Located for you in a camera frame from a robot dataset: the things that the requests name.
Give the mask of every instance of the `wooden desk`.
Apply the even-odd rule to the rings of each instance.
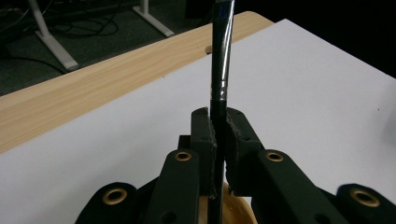
[[[271,24],[235,15],[233,41]],[[0,97],[0,153],[203,58],[211,32],[209,24]]]

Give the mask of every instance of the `cable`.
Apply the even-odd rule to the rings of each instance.
[[[47,10],[49,9],[50,5],[52,5],[53,0],[49,0],[49,3],[47,4],[46,8],[44,9],[44,11],[41,13],[43,16],[44,14],[46,14]],[[4,27],[3,29],[0,30],[0,33],[4,32],[5,30],[11,28],[12,26],[15,26],[16,24],[18,24],[19,22],[21,22],[23,20],[23,18],[26,17],[26,15],[28,14],[28,12],[30,11],[30,8],[28,7],[26,9],[26,11],[13,23],[11,23],[10,25]],[[22,30],[22,33],[26,32],[29,28],[31,28],[33,25],[29,25],[28,27],[24,28]]]
[[[113,14],[111,15],[110,18],[99,17],[99,19],[106,20],[105,23],[102,23],[100,21],[96,21],[94,19],[85,20],[85,21],[89,21],[89,22],[93,22],[93,23],[98,24],[100,26],[100,28],[98,30],[93,30],[93,29],[90,29],[90,28],[87,28],[87,27],[75,25],[72,22],[65,22],[65,23],[62,23],[62,24],[57,24],[57,25],[51,26],[50,29],[51,29],[51,31],[57,33],[58,35],[63,35],[63,36],[70,37],[70,38],[86,38],[86,37],[91,37],[91,36],[114,35],[119,30],[119,26],[114,22],[114,17],[116,16],[117,12],[120,10],[120,6],[122,5],[122,3],[123,3],[123,0],[120,0],[118,5],[117,5],[117,7],[116,7],[116,9],[114,10],[114,12],[113,12]],[[80,7],[80,9],[84,13],[86,13],[90,17],[93,17],[93,15],[92,15],[92,13],[90,11],[86,10],[80,4],[78,4],[78,6]],[[110,23],[113,24],[115,29],[112,32],[110,32],[110,33],[101,34]],[[61,27],[62,26],[67,26],[68,28],[66,30],[63,30],[63,29],[59,28],[60,26]],[[83,31],[87,31],[87,32],[92,32],[92,33],[91,34],[82,34],[82,35],[70,33],[74,28],[75,29],[79,29],[79,30],[83,30]]]
[[[62,69],[56,67],[53,64],[38,60],[38,59],[32,59],[32,58],[24,58],[24,57],[11,57],[11,58],[2,58],[0,60],[24,60],[24,61],[32,61],[32,62],[37,62],[37,63],[43,63],[51,68],[53,68],[54,70],[56,70],[57,72],[61,73],[62,75],[66,74],[66,72],[64,72]]]
[[[11,27],[13,27],[14,25],[18,24],[18,22],[20,22],[21,20],[23,20],[23,18],[26,16],[26,14],[30,11],[30,8],[26,9],[26,11],[20,16],[19,19],[17,19],[16,21],[14,21],[13,23],[11,23],[10,25],[4,27],[3,29],[0,30],[0,33],[4,32],[6,29],[9,29]]]

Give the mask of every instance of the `desk leg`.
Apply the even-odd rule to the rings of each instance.
[[[154,26],[157,30],[163,33],[166,37],[170,37],[175,34],[149,14],[149,0],[140,0],[140,6],[134,7],[134,11],[148,23]]]
[[[32,9],[35,22],[38,25],[39,31],[35,33],[43,41],[43,43],[49,48],[52,54],[59,60],[64,68],[71,72],[79,69],[78,63],[70,56],[70,54],[62,47],[62,45],[51,35],[44,21],[43,15],[41,14],[40,8],[38,7],[36,0],[28,0],[30,9]]]

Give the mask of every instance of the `white table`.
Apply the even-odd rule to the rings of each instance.
[[[102,186],[156,177],[190,113],[208,106],[210,56],[0,156],[6,223],[73,223]],[[232,46],[229,107],[318,186],[396,202],[396,80],[281,21]]]

